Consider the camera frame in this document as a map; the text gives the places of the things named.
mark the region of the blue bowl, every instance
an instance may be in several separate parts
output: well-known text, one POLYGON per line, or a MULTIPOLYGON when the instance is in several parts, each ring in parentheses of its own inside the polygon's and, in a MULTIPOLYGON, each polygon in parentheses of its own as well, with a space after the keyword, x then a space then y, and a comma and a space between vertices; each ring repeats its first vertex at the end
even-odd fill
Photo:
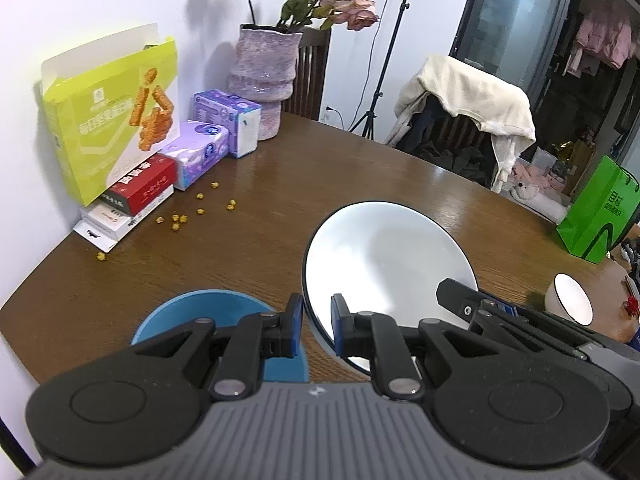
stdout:
MULTIPOLYGON (((210 317, 216 326, 231 326, 242 316, 273 310, 269 305, 251 296, 232 290, 196 290, 177 296, 156 308, 142 322, 131 340, 135 345, 196 319, 210 317)), ((309 380, 309 367, 302 345, 293 359, 277 357, 264 363, 264 380, 287 383, 305 383, 309 380)))

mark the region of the wooden table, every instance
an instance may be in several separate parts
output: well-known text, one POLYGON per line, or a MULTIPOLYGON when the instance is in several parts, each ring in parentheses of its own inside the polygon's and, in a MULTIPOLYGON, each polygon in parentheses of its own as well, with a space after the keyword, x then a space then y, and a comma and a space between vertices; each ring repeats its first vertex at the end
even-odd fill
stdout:
MULTIPOLYGON (((423 160, 285 114, 277 137, 176 192, 106 261, 71 233, 0 310, 0 331, 44 381, 124 347, 156 306, 189 290, 229 288, 283 308, 301 290, 303 252, 315 227, 340 206, 368 199, 404 203, 433 218, 491 293, 542 306, 553 276, 566 272, 591 297, 594 329, 627 340, 635 330, 620 309, 622 268, 571 256, 551 223, 423 160), (209 187, 212 180, 218 189, 209 187), (203 200, 195 199, 198 192, 203 200), (232 212, 230 199, 238 202, 232 212), (190 216, 179 232, 153 222, 173 212, 190 216)), ((353 377, 307 328, 303 342, 312 380, 353 377)))

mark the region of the purple box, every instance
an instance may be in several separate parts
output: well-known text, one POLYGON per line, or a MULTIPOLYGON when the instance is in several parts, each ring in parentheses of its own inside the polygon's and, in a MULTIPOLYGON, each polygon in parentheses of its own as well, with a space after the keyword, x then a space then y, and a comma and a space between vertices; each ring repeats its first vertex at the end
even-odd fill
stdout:
POLYGON ((260 105, 222 90, 193 97, 193 115, 203 123, 221 124, 229 130, 229 153, 240 158, 258 147, 260 105))
POLYGON ((185 121, 180 137, 159 153, 175 161, 174 186, 184 191, 228 152, 229 131, 224 126, 185 121))

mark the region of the vase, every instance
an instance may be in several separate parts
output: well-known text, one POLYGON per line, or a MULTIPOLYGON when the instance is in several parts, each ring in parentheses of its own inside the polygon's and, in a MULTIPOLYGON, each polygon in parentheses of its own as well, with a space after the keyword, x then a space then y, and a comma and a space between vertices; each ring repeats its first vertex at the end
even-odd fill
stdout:
POLYGON ((274 27, 242 25, 236 65, 228 89, 262 106, 258 140, 271 139, 280 127, 282 101, 293 93, 301 32, 284 34, 274 27))

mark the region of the tripod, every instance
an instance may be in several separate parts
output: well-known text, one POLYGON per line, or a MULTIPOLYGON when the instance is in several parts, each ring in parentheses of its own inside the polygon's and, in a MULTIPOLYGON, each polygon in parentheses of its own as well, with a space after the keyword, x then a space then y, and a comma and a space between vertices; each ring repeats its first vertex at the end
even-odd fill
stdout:
POLYGON ((391 42, 389 43, 389 48, 386 51, 385 62, 382 65, 382 71, 380 72, 380 78, 378 79, 378 85, 376 86, 376 91, 373 92, 373 100, 371 101, 371 106, 369 107, 369 110, 364 112, 364 115, 358 119, 358 122, 356 122, 351 128, 349 128, 350 132, 354 132, 355 129, 358 126, 360 126, 360 123, 362 121, 365 121, 364 128, 362 130, 362 136, 367 139, 372 139, 372 140, 374 139, 373 119, 376 118, 376 113, 375 113, 376 104, 378 104, 378 99, 382 97, 382 92, 380 91, 380 89, 382 88, 382 82, 385 79, 386 68, 389 65, 389 60, 391 59, 391 53, 396 43, 396 36, 398 36, 398 30, 400 29, 400 22, 402 21, 402 15, 408 8, 409 8, 409 4, 406 2, 406 0, 402 0, 402 3, 400 4, 400 10, 398 12, 398 18, 396 19, 396 26, 394 27, 394 32, 391 35, 391 42))

